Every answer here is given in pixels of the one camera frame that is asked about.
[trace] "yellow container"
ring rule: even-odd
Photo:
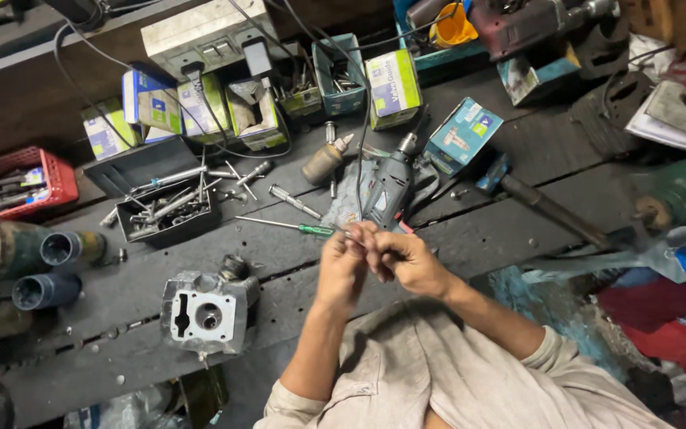
[[[443,7],[438,16],[451,15],[455,6],[454,3],[449,3]],[[460,4],[456,10],[457,13],[453,17],[442,19],[431,25],[430,41],[436,47],[447,49],[478,38],[478,31],[468,22],[463,13],[465,8]]]

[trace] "gray power drill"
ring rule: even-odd
[[[370,199],[363,216],[383,230],[393,230],[399,222],[397,216],[409,203],[414,192],[412,155],[417,147],[417,132],[427,116],[428,104],[420,113],[417,126],[399,142],[399,147],[380,165]]]

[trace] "wooden workbench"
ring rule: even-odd
[[[562,105],[514,108],[495,67],[489,65],[466,77],[424,90],[431,104],[429,133],[459,101],[470,96],[505,122],[491,144],[506,151],[516,176],[542,186],[551,198],[610,232],[630,225],[632,204],[621,188],[622,169],[599,156],[584,131],[569,120]],[[359,137],[361,118],[338,121],[338,135]],[[392,151],[406,128],[367,132],[367,142]],[[319,211],[331,203],[327,187],[310,186],[300,166],[324,141],[324,130],[296,136],[293,151],[252,189],[259,197],[246,206],[226,202],[224,219],[215,230],[165,249],[127,244],[121,233],[104,230],[109,251],[129,252],[119,267],[80,273],[84,297],[58,310],[46,331],[21,341],[14,352],[18,363],[0,367],[0,381],[12,395],[16,424],[28,427],[82,406],[131,392],[201,369],[195,353],[161,342],[158,315],[168,278],[184,270],[215,271],[227,253],[248,260],[262,281],[258,303],[258,335],[252,350],[298,336],[316,288],[322,241],[296,231],[235,220],[235,215],[298,223],[312,218],[268,194],[272,183]],[[259,160],[236,160],[250,171]],[[456,189],[470,184],[460,183]],[[98,223],[115,201],[100,201],[56,219],[48,226],[62,230],[100,230]],[[580,240],[517,201],[490,201],[471,192],[461,201],[445,195],[416,213],[409,222],[417,234],[439,248],[439,259],[471,278],[539,255],[580,243]],[[378,284],[369,278],[357,308],[364,314],[408,297],[398,284]],[[215,354],[211,365],[238,356]],[[117,383],[123,375],[124,384]]]

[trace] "red plastic basket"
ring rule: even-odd
[[[79,197],[73,168],[65,161],[38,147],[27,147],[0,157],[0,176],[18,167],[34,167],[39,163],[44,169],[44,180],[49,194],[45,199],[0,211],[0,219],[15,220],[34,211],[53,205],[65,204]]]

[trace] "green screwdriver handle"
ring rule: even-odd
[[[321,238],[330,238],[335,232],[337,232],[337,230],[332,228],[306,224],[298,225],[298,230],[301,232],[301,234],[311,234]]]

